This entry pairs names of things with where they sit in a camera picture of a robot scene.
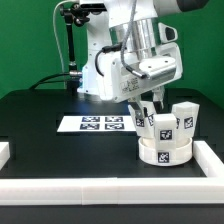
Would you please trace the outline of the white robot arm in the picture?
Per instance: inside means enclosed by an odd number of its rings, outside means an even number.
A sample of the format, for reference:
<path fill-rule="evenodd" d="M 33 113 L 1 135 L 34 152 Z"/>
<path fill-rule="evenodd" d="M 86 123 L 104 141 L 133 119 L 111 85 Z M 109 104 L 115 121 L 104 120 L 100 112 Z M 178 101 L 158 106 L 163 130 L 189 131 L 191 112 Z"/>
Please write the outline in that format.
<path fill-rule="evenodd" d="M 209 0 L 80 0 L 87 23 L 84 87 L 104 101 L 127 100 L 135 116 L 147 116 L 140 102 L 152 91 L 163 101 L 164 86 L 182 75 L 175 28 L 160 17 L 202 9 Z"/>

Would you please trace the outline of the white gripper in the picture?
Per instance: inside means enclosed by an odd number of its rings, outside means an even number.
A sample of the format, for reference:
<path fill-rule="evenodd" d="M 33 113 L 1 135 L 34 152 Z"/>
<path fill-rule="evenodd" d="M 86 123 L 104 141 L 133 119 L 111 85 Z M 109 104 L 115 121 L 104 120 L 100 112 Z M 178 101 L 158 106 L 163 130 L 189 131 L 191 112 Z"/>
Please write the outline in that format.
<path fill-rule="evenodd" d="M 96 65 L 101 75 L 97 77 L 99 96 L 103 101 L 122 102 L 152 90 L 153 103 L 157 110 L 164 108 L 163 99 L 166 85 L 171 81 L 150 81 L 148 75 L 140 70 L 135 53 L 126 53 L 125 62 L 138 74 L 132 74 L 120 61 L 121 45 L 103 47 L 96 56 Z M 143 119 L 148 116 L 148 102 L 140 97 L 135 100 L 135 115 Z"/>

